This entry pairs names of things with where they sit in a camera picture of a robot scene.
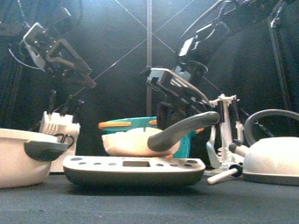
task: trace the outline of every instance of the black backdrop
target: black backdrop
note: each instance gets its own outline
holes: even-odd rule
[[[4,38],[0,61],[1,127],[29,130],[43,118],[51,89],[56,89],[57,107],[64,103],[68,94],[75,94],[76,98],[85,102],[80,116],[77,154],[107,155],[100,140],[99,122],[148,116],[145,78],[139,75],[139,72],[148,65],[151,55],[153,67],[173,68],[173,50],[179,37],[215,2],[85,0],[81,1],[80,8],[80,1],[25,1],[23,11],[31,25],[39,22],[47,27],[51,25],[55,10],[59,7],[69,10],[76,27],[64,38],[91,66],[93,70],[91,77],[96,79],[97,86],[81,89],[72,85],[61,85],[41,71],[20,66],[7,51],[11,47],[15,55],[32,65],[28,55],[23,56],[19,52],[20,37]],[[148,7],[152,8],[149,22]],[[298,1],[284,8],[277,29],[287,93],[291,110],[296,112],[299,112],[298,9]],[[207,23],[213,16],[209,15],[203,23]],[[5,20],[9,19],[21,20],[16,3],[12,4],[5,15]],[[151,49],[145,40],[148,24],[152,25],[153,31]],[[249,114],[261,109],[285,108],[267,21],[227,39],[212,55],[208,67],[207,79],[225,95],[237,95],[240,106]],[[197,87],[211,99],[217,98],[220,92],[205,80],[199,82]],[[161,99],[161,95],[153,93],[152,116],[155,116],[156,103]],[[287,135],[288,129],[287,124],[281,122],[276,134]],[[207,158],[203,146],[208,134],[208,131],[204,131],[192,139],[191,155],[203,158],[204,161]]]

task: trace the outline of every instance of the kettle spout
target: kettle spout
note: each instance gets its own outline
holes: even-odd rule
[[[245,145],[243,145],[243,144],[239,144],[239,143],[232,143],[228,146],[228,150],[232,153],[236,153],[237,155],[240,155],[243,158],[245,157],[245,155],[248,153],[248,147]]]

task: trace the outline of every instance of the teal container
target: teal container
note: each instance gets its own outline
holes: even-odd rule
[[[133,117],[101,122],[99,128],[105,134],[112,134],[119,131],[128,131],[136,128],[151,127],[156,128],[156,116]],[[181,138],[179,150],[173,153],[173,158],[188,158],[191,154],[191,138],[195,136],[195,131]]]

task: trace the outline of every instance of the white kettle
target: white kettle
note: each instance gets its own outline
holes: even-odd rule
[[[299,186],[299,137],[280,136],[255,140],[252,125],[264,116],[287,116],[299,121],[299,114],[267,109],[245,121],[244,135],[249,148],[233,143],[229,150],[244,157],[243,179],[252,182]]]

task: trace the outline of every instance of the digital display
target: digital display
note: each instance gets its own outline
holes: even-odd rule
[[[132,167],[149,167],[148,161],[124,161],[123,166],[132,166]]]

